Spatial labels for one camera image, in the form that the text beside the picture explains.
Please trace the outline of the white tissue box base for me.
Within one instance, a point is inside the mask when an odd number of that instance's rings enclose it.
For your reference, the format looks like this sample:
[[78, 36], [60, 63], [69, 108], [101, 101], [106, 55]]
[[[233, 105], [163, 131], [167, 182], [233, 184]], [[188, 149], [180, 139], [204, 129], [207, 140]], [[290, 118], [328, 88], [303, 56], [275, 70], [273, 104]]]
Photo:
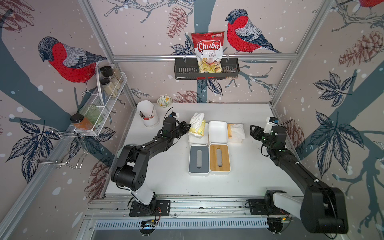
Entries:
[[207, 145], [209, 141], [209, 124], [206, 123], [204, 135], [201, 138], [198, 138], [194, 135], [189, 136], [190, 145]]
[[227, 144], [229, 142], [228, 126], [226, 122], [209, 122], [209, 141], [211, 144]]

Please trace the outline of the orange yellow tissue pack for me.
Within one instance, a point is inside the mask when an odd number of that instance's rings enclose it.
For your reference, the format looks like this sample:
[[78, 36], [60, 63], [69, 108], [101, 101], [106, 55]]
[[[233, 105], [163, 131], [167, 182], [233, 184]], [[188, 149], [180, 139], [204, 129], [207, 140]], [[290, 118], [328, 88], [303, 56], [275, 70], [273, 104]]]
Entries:
[[246, 138], [243, 124], [227, 124], [229, 143], [242, 143]]

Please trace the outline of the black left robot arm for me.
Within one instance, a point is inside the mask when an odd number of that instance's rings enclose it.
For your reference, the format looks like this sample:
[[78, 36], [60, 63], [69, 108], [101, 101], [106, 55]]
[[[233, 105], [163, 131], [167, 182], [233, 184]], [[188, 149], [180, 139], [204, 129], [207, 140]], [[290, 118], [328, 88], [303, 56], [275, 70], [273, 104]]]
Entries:
[[165, 117], [162, 128], [154, 138], [142, 145], [126, 145], [118, 157], [111, 180], [119, 189], [128, 190], [143, 206], [153, 205], [155, 193], [145, 184], [151, 158], [169, 150], [182, 136], [186, 135], [191, 124], [179, 122], [175, 116]]

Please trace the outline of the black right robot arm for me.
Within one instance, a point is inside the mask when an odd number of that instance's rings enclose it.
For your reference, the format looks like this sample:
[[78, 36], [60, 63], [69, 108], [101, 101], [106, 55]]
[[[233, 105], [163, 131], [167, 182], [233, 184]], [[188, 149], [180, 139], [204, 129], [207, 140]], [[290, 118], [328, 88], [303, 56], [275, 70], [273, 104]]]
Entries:
[[265, 129], [251, 125], [250, 135], [267, 149], [267, 157], [295, 182], [304, 194], [299, 200], [284, 191], [268, 190], [266, 210], [279, 209], [299, 218], [305, 229], [317, 234], [346, 234], [349, 231], [347, 208], [343, 192], [316, 178], [286, 148], [286, 128], [272, 126]]

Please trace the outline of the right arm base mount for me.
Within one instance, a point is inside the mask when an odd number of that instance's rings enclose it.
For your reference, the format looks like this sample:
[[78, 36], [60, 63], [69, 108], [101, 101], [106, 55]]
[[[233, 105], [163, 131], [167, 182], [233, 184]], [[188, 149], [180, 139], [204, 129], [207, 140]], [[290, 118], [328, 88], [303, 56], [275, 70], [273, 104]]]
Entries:
[[267, 230], [272, 234], [281, 234], [291, 224], [293, 215], [275, 206], [273, 195], [284, 193], [280, 190], [267, 190], [263, 199], [248, 199], [244, 205], [250, 210], [252, 216], [267, 216]]

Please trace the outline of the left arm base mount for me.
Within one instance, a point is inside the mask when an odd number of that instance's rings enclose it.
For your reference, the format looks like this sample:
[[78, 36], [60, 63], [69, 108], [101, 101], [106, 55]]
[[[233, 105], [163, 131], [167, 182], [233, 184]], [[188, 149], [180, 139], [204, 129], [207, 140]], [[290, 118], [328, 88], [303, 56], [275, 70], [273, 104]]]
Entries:
[[149, 237], [155, 231], [155, 228], [160, 225], [161, 217], [168, 217], [170, 215], [171, 201], [157, 200], [156, 196], [154, 196], [149, 205], [144, 205], [131, 198], [127, 207], [130, 210], [130, 217], [154, 217], [149, 220], [141, 220], [139, 226], [142, 236]]

